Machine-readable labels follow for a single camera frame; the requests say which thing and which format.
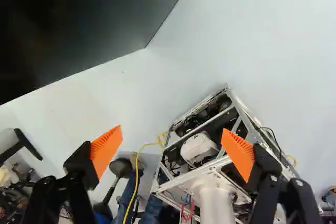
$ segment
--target jeans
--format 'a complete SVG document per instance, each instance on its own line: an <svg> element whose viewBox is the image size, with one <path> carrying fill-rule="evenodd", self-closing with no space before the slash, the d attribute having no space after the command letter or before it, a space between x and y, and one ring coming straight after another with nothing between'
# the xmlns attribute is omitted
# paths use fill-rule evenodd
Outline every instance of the jeans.
<svg viewBox="0 0 336 224"><path fill-rule="evenodd" d="M140 183L140 177L142 173L139 173L138 184ZM127 210L128 204L132 198L134 188L135 188L135 178L136 174L135 171L132 171L130 175L130 179L126 185L124 192L121 195L121 200L119 202L119 208L117 216L112 220L111 224L122 224L125 212ZM131 224L132 216L133 216L133 209L134 209L135 198L132 202L130 210L127 215L127 219L125 224ZM155 196L151 195L146 205L145 212L139 221L139 224L158 224L158 216L163 207L163 202L156 198Z"/></svg>

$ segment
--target cable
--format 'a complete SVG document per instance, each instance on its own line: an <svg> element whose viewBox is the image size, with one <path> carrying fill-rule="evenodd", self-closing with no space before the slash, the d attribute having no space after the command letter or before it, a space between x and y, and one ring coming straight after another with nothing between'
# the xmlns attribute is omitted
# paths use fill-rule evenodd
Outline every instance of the cable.
<svg viewBox="0 0 336 224"><path fill-rule="evenodd" d="M280 162L281 162L282 150L281 150L280 145L279 145L279 143L278 143L278 141L277 141L277 139L275 137L274 131L271 128L269 128L269 127L259 127L259 128L257 128L257 130L260 130L260 129L268 129L268 130L270 130L272 132L274 141L277 143L277 146L278 146L279 151L280 151Z"/></svg>
<svg viewBox="0 0 336 224"><path fill-rule="evenodd" d="M191 195L189 195L189 201L191 202L191 205L190 205L190 215L189 215L188 218L186 218L183 214L185 202L182 203L182 207L181 207L181 216L182 216L183 220L186 221L186 222L189 222L191 220L191 218L193 217L193 214L194 214L195 201L194 201L194 199L192 199Z"/></svg>
<svg viewBox="0 0 336 224"><path fill-rule="evenodd" d="M294 161L293 167L296 167L296 165L298 164L297 160L295 157L293 157L292 155L286 155L286 158L290 158Z"/></svg>
<svg viewBox="0 0 336 224"><path fill-rule="evenodd" d="M178 176L178 174L176 174L174 172L174 168L172 167L173 163L170 163L170 171L175 175L175 176Z"/></svg>
<svg viewBox="0 0 336 224"><path fill-rule="evenodd" d="M138 188L138 179L139 179L139 171L138 171L138 160L139 160L139 154L140 152L142 151L142 149L144 149L146 146L149 146L149 145L156 145L158 144L161 149L163 150L163 146L162 146L162 142L161 142L161 139L160 139L160 136L162 135L165 135L165 133L161 133L161 134L158 134L157 135L157 139L158 141L156 143L150 143L150 144L144 144L140 150L138 151L137 153L137 157L135 159L135 188L134 188L134 192L133 192L133 195L132 195L132 198L127 206L127 209L126 209L126 212L125 212L125 216L124 216L124 219L122 221L122 224L125 224L126 223L126 219L127 219L127 215L128 215L128 212L130 211L130 208L131 208L131 205L132 205L132 202L134 201L134 198L135 198L135 195L137 194L137 188Z"/></svg>

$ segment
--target white cylinder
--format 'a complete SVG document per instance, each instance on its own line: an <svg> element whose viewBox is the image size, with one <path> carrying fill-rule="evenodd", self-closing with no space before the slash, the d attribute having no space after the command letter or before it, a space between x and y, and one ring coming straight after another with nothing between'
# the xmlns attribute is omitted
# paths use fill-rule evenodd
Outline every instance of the white cylinder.
<svg viewBox="0 0 336 224"><path fill-rule="evenodd" d="M221 188L205 187L201 197L201 224L235 224L230 193Z"/></svg>

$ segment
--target electronic component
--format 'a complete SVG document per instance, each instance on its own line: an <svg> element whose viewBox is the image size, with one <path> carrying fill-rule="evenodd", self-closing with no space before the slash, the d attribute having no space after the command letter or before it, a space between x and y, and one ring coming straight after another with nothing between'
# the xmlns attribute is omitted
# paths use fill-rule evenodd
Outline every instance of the electronic component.
<svg viewBox="0 0 336 224"><path fill-rule="evenodd" d="M217 155L218 152L217 145L205 133L191 136L181 147L181 156L193 168L196 163L202 163L205 158Z"/></svg>

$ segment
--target robot frame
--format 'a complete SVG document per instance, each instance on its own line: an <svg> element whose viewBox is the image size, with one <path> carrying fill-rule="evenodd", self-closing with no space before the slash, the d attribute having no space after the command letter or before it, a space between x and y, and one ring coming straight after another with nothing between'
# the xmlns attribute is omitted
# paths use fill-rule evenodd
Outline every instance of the robot frame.
<svg viewBox="0 0 336 224"><path fill-rule="evenodd" d="M274 136L262 128L230 87L225 85L173 122L166 134L164 150L151 188L151 193L177 210L181 210L183 203L176 199L192 195L195 208L184 208L188 215L193 212L190 223L201 222L201 216L202 220L211 223L215 221L214 218L230 216L228 212L232 210L235 219L229 222L247 223L253 208L254 196L249 193L247 184L220 145L223 128L250 144L258 143L262 146L281 165L282 179L289 181L299 178ZM172 135L178 138L174 142L171 141ZM159 184L162 173L167 181ZM223 196L218 198L218 191L211 190L201 193L204 191L201 188L205 187L221 188L228 192L224 197L227 204L221 204L221 214L205 206L216 204L216 201L218 204L223 203Z"/></svg>

